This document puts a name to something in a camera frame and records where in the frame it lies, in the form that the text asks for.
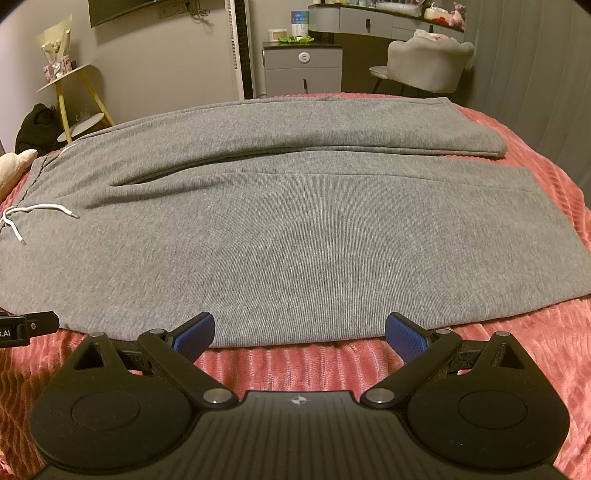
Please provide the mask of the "grey sweatpants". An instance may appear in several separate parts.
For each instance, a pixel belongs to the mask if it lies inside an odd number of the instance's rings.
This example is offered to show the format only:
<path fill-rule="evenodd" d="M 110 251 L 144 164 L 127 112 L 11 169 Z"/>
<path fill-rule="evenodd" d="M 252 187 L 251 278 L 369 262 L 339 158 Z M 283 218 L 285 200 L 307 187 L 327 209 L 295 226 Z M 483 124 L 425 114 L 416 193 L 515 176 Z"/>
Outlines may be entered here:
<path fill-rule="evenodd" d="M 37 159 L 1 304 L 132 339 L 207 311 L 219 347 L 380 336 L 590 292 L 590 252 L 493 128 L 445 98 L 278 98 L 130 121 Z"/>

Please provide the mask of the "cream plush pillow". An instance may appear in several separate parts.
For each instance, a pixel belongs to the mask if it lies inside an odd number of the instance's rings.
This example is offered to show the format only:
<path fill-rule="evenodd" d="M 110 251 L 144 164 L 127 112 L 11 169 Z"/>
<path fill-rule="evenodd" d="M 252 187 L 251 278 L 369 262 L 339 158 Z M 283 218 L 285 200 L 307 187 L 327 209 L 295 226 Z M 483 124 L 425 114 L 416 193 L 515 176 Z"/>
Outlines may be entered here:
<path fill-rule="evenodd" d="M 0 202 L 3 202 L 18 184 L 25 171 L 37 158 L 38 151 L 27 149 L 21 153 L 5 153 L 0 158 Z"/>

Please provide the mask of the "black bag on floor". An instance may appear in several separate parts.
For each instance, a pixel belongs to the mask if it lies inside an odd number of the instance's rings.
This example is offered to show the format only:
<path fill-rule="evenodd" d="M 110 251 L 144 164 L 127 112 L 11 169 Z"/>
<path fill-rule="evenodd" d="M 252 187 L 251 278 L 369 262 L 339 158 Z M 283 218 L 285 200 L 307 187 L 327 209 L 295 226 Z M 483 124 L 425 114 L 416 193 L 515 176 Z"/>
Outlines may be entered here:
<path fill-rule="evenodd" d="M 20 154 L 33 149 L 39 156 L 44 156 L 57 151 L 65 145 L 58 140 L 61 133 L 62 126 L 55 109 L 38 103 L 21 124 L 15 141 L 15 152 Z"/>

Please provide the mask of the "yellow legged side table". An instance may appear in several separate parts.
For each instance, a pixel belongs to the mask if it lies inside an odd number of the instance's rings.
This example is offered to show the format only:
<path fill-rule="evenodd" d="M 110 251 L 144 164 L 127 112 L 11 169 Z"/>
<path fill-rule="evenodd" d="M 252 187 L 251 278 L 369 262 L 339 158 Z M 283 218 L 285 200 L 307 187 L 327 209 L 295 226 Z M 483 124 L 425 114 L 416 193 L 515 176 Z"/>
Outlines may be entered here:
<path fill-rule="evenodd" d="M 36 90 L 37 93 L 54 91 L 56 110 L 62 126 L 62 132 L 57 138 L 59 142 L 71 144 L 99 125 L 105 128 L 115 125 L 112 115 L 92 83 L 88 73 L 91 69 L 96 69 L 93 62 L 81 64 Z"/>

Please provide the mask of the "grey upholstered chair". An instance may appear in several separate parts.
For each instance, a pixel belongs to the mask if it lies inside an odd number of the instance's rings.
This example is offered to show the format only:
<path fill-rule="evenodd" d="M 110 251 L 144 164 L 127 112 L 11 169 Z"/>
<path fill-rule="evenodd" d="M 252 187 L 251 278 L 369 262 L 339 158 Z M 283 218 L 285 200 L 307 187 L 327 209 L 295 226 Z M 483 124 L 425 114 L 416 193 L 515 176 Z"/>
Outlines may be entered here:
<path fill-rule="evenodd" d="M 388 46 L 387 64 L 370 67 L 377 79 L 372 93 L 381 83 L 394 81 L 432 94 L 452 94 L 465 67 L 475 53 L 471 42 L 459 42 L 443 34 L 416 30 L 407 41 L 394 40 Z"/>

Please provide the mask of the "wrapped flower bouquet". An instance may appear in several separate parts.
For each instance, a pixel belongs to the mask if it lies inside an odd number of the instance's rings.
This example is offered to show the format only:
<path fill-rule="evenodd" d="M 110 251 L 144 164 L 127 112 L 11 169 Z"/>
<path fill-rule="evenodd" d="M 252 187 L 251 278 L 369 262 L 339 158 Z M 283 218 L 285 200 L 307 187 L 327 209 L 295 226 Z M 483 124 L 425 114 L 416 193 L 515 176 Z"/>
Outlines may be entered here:
<path fill-rule="evenodd" d="M 72 20 L 73 16 L 69 15 L 35 37 L 46 61 L 43 72 L 47 84 L 73 70 L 70 59 Z"/>

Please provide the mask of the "grey drawer nightstand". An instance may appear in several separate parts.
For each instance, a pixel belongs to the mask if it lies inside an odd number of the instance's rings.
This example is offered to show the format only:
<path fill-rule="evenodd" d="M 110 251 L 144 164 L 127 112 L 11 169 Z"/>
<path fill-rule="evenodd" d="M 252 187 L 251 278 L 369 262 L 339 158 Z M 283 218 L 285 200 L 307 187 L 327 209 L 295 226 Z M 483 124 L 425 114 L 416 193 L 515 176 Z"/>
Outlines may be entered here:
<path fill-rule="evenodd" d="M 342 90 L 342 46 L 263 43 L 266 96 L 339 93 Z"/>

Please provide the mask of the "green tray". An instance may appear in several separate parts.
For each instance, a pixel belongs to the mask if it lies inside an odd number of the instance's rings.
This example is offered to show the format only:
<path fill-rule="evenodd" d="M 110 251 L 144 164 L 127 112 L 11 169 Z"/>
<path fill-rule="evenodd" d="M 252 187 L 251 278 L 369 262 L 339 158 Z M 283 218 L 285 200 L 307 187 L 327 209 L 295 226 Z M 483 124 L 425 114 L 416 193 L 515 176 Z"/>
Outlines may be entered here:
<path fill-rule="evenodd" d="M 311 36 L 285 36 L 279 38 L 279 43 L 284 45 L 311 44 L 315 38 Z"/>

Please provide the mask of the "pink plush toy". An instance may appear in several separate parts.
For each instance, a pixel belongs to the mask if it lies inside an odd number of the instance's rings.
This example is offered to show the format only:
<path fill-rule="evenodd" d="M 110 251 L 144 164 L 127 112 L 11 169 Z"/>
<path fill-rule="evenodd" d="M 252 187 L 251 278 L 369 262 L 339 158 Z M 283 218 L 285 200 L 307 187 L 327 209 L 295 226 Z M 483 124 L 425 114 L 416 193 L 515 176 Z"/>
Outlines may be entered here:
<path fill-rule="evenodd" d="M 467 11 L 467 7 L 464 4 L 455 2 L 454 8 L 451 11 L 451 18 L 449 20 L 449 25 L 452 28 L 456 28 L 456 29 L 464 31 L 465 26 L 466 26 L 466 11 Z"/>

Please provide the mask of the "grey vanity desk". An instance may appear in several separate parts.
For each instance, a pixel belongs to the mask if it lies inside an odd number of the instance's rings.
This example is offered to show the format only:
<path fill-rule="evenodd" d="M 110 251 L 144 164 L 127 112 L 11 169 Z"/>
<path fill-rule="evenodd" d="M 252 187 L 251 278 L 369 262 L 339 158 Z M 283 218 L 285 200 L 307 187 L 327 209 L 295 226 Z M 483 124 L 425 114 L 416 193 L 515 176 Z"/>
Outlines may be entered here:
<path fill-rule="evenodd" d="M 308 11 L 311 34 L 324 43 L 342 46 L 342 91 L 349 93 L 373 90 L 376 79 L 369 69 L 387 63 L 393 40 L 407 41 L 418 29 L 464 39 L 464 32 L 456 28 L 374 7 L 311 4 Z"/>

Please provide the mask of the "blue white tissue box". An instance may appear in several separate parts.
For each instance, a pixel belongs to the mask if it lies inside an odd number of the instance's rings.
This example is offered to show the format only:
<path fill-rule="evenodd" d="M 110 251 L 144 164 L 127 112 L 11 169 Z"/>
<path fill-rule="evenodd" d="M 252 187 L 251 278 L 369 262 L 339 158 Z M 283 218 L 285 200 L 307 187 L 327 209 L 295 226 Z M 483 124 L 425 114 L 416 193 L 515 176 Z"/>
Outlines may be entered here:
<path fill-rule="evenodd" d="M 308 10 L 294 10 L 290 12 L 291 35 L 295 38 L 308 36 Z"/>

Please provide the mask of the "wall mounted television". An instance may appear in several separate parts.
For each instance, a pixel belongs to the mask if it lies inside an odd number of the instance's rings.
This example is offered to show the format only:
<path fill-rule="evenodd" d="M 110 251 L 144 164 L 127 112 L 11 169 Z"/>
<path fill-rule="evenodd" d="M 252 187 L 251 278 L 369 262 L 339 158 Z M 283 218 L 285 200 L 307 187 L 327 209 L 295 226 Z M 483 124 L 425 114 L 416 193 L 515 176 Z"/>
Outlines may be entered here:
<path fill-rule="evenodd" d="M 158 16 L 170 16 L 186 12 L 187 1 L 159 0 L 89 0 L 89 22 L 92 28 L 103 25 L 123 15 L 151 6 L 158 6 Z"/>

